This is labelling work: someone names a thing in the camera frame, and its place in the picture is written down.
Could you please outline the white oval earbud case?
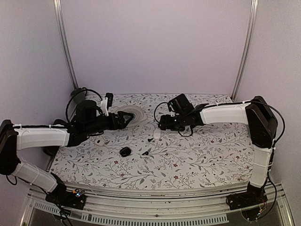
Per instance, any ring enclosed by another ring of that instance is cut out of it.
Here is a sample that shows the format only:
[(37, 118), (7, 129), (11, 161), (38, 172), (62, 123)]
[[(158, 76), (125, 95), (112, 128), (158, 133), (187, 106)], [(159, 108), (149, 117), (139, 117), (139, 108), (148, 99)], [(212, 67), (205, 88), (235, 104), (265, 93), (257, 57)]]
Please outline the white oval earbud case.
[(154, 133), (153, 133), (153, 138), (154, 138), (155, 140), (159, 140), (160, 137), (161, 137), (161, 130), (156, 129), (156, 130), (154, 131)]

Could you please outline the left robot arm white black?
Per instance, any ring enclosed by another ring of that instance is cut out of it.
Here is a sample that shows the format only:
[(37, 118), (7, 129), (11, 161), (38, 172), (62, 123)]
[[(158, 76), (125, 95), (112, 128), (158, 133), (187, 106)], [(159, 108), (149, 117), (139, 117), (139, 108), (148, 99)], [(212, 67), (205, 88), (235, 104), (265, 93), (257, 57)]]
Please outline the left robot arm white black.
[(71, 121), (55, 125), (15, 125), (4, 120), (0, 126), (0, 173), (12, 175), (51, 193), (59, 204), (66, 204), (70, 194), (63, 189), (64, 183), (53, 174), (35, 165), (24, 162), (17, 151), (33, 147), (73, 147), (89, 137), (105, 130), (124, 129), (134, 118), (132, 113), (110, 113), (111, 101), (105, 98), (101, 105), (93, 100), (84, 100), (76, 105)]

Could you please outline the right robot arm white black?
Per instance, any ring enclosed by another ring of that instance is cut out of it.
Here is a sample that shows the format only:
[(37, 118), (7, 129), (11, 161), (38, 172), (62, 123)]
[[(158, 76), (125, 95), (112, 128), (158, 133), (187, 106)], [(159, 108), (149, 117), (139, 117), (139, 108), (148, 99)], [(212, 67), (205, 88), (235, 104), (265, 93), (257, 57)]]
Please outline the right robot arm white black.
[(193, 106), (184, 94), (167, 102), (170, 114), (157, 120), (160, 130), (181, 133), (186, 127), (215, 123), (242, 123), (248, 127), (254, 150), (253, 170), (248, 183), (248, 191), (243, 195), (247, 205), (254, 205), (261, 198), (261, 189), (268, 180), (273, 164), (278, 121), (263, 97), (238, 103), (199, 104)]

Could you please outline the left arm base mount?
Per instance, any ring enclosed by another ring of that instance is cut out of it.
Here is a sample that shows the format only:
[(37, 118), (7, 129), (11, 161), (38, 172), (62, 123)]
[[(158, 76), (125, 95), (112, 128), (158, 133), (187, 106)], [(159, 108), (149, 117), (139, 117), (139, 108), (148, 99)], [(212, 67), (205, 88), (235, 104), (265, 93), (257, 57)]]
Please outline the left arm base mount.
[(84, 190), (75, 189), (73, 191), (67, 191), (65, 188), (56, 188), (54, 191), (48, 193), (45, 198), (47, 202), (78, 210), (84, 209), (86, 199), (87, 197)]

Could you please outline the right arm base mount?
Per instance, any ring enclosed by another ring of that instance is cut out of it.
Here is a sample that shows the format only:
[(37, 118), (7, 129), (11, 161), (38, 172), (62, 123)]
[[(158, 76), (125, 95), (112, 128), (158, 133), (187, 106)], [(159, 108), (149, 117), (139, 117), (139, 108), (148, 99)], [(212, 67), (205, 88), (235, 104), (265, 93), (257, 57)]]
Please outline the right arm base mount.
[(267, 204), (266, 194), (257, 196), (254, 193), (233, 193), (226, 197), (230, 210), (241, 210), (243, 218), (247, 221), (256, 221), (261, 216)]

